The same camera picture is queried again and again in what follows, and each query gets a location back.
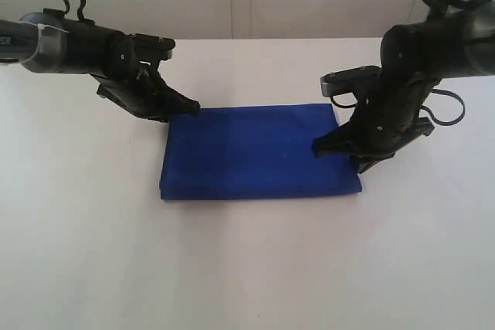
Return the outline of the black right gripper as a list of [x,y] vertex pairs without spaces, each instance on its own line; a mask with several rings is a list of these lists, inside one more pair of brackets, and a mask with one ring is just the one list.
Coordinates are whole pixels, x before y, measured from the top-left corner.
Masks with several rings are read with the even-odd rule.
[[410,141],[433,132],[431,120],[419,111],[434,87],[432,78],[381,74],[366,106],[355,111],[347,124],[315,138],[313,154],[352,155],[351,165],[358,175],[393,158]]

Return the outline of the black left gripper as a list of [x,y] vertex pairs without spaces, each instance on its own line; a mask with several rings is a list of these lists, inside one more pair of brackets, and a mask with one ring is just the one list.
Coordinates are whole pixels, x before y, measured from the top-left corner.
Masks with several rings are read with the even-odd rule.
[[148,64],[139,64],[137,73],[130,78],[96,76],[97,95],[107,99],[134,117],[150,121],[169,121],[172,116],[196,116],[200,103],[169,87],[158,70]]

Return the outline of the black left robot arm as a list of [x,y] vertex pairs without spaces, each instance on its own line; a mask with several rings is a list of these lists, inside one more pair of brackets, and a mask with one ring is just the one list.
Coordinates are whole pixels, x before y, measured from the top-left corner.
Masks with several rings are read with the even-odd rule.
[[125,34],[91,20],[66,19],[53,9],[1,22],[3,64],[32,73],[89,75],[98,82],[99,97],[150,121],[200,111],[198,101],[171,88],[159,73],[175,46],[174,39]]

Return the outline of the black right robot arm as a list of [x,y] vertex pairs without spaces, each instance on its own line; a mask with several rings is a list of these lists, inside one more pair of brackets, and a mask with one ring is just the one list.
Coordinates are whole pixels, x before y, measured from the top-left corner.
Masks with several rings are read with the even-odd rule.
[[[426,22],[389,29],[380,49],[380,66],[362,66],[321,77],[324,97],[354,95],[348,122],[312,142],[316,156],[348,155],[363,173],[442,124],[425,108],[444,79],[494,74],[494,3],[480,0],[470,9]],[[428,114],[423,117],[420,112]]]

